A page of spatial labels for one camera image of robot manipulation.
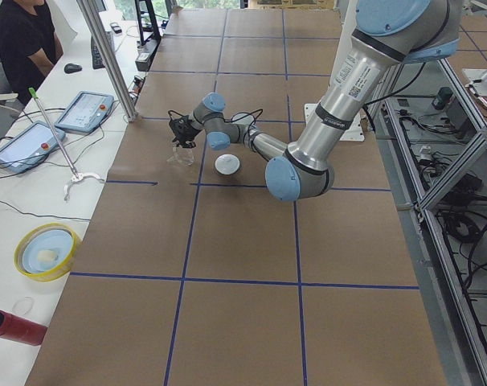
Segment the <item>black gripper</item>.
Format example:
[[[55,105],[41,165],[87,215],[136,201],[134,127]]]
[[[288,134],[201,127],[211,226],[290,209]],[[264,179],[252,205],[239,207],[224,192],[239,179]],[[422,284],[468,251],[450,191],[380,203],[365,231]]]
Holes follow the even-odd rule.
[[[172,141],[177,147],[181,146],[184,149],[195,148],[194,138],[191,137],[181,137],[176,136]]]

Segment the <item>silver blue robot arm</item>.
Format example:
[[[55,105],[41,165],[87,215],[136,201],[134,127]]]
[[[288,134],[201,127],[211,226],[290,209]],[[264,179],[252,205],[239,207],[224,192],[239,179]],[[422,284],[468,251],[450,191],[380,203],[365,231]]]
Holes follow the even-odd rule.
[[[173,142],[193,148],[195,137],[204,132],[213,150],[241,143],[267,160],[266,186],[277,199],[323,195],[334,181],[329,154],[385,71],[451,56],[461,15],[460,1],[359,1],[346,58],[296,141],[285,144],[252,123],[225,120],[225,100],[210,92],[191,113],[170,120]]]

